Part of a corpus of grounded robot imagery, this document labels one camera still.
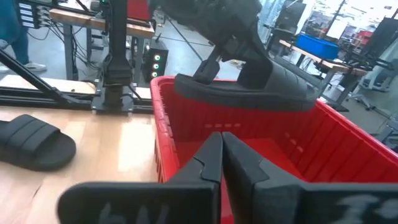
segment blue bin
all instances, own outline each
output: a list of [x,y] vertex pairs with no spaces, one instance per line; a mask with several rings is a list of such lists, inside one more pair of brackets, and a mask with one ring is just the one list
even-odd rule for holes
[[322,59],[335,59],[338,56],[338,46],[331,42],[300,34],[295,46]]

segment pants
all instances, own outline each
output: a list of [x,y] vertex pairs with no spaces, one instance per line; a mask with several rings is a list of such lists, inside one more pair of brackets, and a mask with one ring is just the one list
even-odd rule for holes
[[11,45],[17,61],[29,63],[27,27],[18,20],[15,0],[0,0],[0,49],[7,45]]

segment red plastic bin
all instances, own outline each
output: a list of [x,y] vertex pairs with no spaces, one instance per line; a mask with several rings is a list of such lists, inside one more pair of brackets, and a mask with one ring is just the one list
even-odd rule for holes
[[[168,181],[214,131],[230,131],[274,164],[307,182],[398,182],[398,156],[318,101],[299,113],[245,110],[186,99],[173,77],[150,84],[159,182]],[[223,224],[233,223],[225,184]]]

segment wooden table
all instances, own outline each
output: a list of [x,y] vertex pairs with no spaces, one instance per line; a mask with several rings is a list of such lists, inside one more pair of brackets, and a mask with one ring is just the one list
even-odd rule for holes
[[[284,40],[280,40],[279,43],[285,47],[289,47],[292,50],[297,51],[298,53],[301,54],[301,56],[295,65],[286,61],[279,55],[275,57],[275,59],[274,59],[275,62],[281,64],[286,69],[294,72],[296,75],[300,76],[301,78],[303,78],[304,80],[309,82],[309,84],[313,85],[318,90],[317,91],[318,97],[322,96],[322,97],[326,98],[329,102],[333,103],[335,106],[341,106],[341,104],[347,98],[349,93],[355,89],[355,86],[356,86],[358,80],[367,73],[367,71],[364,71],[362,69],[354,68],[350,74],[353,76],[352,82],[349,83],[349,85],[344,89],[344,91],[341,93],[341,95],[338,97],[337,100],[332,100],[329,97],[325,96],[323,93],[325,92],[327,86],[329,85],[329,83],[331,82],[331,80],[335,76],[335,74],[338,72],[347,73],[347,72],[349,72],[349,67],[344,66],[344,65],[338,65],[336,63],[326,62],[326,61],[322,60],[321,58],[304,51],[303,49],[300,49],[294,45],[292,46],[290,43],[288,43]],[[303,71],[300,69],[300,64],[302,63],[302,61],[305,57],[308,57],[318,63],[322,63],[322,65],[329,68],[329,72],[327,73],[326,77],[323,80],[319,80],[316,77],[314,77],[313,75],[308,74],[306,71]]]
[[[29,83],[26,85],[15,77],[6,76],[0,80],[0,86],[32,89]],[[66,91],[95,91],[89,83],[45,81]],[[0,223],[58,223],[57,200],[77,183],[157,181],[151,115],[103,116],[90,111],[0,106],[1,120],[10,121],[21,114],[30,114],[60,128],[75,140],[77,152],[71,164],[57,172],[32,172],[0,162]]]
[[[90,8],[91,0],[82,0],[82,3]],[[76,1],[69,0],[67,3],[61,4],[61,6],[66,6],[74,9],[83,10]],[[65,61],[67,68],[67,79],[68,80],[78,80],[78,74],[73,72],[73,42],[72,37],[76,30],[72,30],[72,26],[80,26],[86,27],[86,43],[87,43],[87,56],[90,57],[91,54],[91,30],[104,30],[105,29],[105,21],[103,19],[98,19],[92,16],[87,16],[84,14],[79,14],[75,12],[68,12],[59,9],[51,9],[50,17],[56,21],[63,24],[63,38],[65,45]],[[144,39],[151,39],[155,36],[154,28],[151,27],[142,27],[132,24],[127,24],[127,35],[134,36],[138,38],[137,43],[137,56],[136,59],[136,69],[134,73],[134,82],[139,83],[139,79],[141,78],[141,65],[142,65],[142,57],[144,51]]]

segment black slide sandal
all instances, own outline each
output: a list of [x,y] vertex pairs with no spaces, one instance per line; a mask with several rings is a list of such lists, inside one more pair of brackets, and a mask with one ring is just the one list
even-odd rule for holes
[[66,166],[75,154],[74,140],[51,124],[26,114],[10,122],[0,121],[2,162],[34,171],[52,171]]

